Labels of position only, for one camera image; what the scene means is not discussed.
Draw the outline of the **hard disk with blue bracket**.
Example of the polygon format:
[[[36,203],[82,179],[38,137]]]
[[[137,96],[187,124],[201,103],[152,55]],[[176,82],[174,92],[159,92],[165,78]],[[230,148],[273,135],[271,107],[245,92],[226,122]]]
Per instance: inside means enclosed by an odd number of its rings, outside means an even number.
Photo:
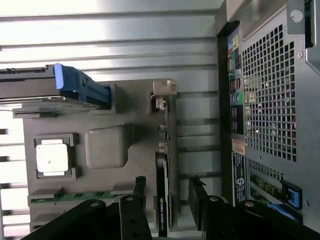
[[[19,104],[20,113],[109,110],[109,86],[60,63],[44,67],[0,69],[0,105]]]

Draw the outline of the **grey plastic parts rack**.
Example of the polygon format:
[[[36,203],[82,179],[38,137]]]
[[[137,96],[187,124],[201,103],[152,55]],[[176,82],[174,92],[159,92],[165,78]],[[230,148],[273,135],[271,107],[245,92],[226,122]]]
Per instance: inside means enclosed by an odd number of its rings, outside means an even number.
[[[161,113],[152,113],[153,83],[109,82],[110,109],[71,112],[22,113],[24,147],[30,210],[30,233],[59,217],[85,200],[31,202],[60,193],[110,191],[114,199],[100,199],[107,206],[133,192],[136,177],[146,178],[145,216],[157,226],[156,151]],[[66,172],[37,170],[36,147],[66,144]]]

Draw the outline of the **silver CPU chip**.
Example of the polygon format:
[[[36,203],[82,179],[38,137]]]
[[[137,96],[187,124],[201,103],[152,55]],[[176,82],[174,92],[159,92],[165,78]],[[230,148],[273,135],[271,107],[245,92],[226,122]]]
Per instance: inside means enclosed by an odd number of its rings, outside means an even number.
[[[64,143],[36,146],[36,165],[41,173],[62,173],[69,170],[68,147]]]

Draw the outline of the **blue case latch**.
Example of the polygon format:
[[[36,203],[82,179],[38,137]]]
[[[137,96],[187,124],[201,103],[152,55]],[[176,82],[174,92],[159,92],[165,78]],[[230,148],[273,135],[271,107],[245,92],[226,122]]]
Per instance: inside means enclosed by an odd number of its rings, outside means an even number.
[[[298,211],[303,208],[303,190],[286,180],[281,180],[280,183],[282,187],[281,204],[269,203],[267,207],[302,224],[303,216]]]

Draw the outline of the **green RAM stick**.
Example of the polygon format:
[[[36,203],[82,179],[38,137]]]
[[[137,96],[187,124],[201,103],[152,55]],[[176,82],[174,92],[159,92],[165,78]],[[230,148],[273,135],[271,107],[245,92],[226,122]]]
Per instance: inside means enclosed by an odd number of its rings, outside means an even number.
[[[41,197],[31,199],[31,203],[44,203],[44,202],[66,202],[66,201],[85,201],[89,199],[114,199],[117,195],[111,194],[110,191],[98,192],[78,192],[78,193],[59,193],[52,197]]]

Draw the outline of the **black open PC case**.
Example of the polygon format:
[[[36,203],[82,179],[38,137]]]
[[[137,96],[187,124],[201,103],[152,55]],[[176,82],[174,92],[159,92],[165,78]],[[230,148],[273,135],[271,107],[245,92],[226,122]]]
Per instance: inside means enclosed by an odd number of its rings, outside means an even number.
[[[320,233],[320,0],[223,0],[215,24],[222,197],[281,204],[288,181]]]

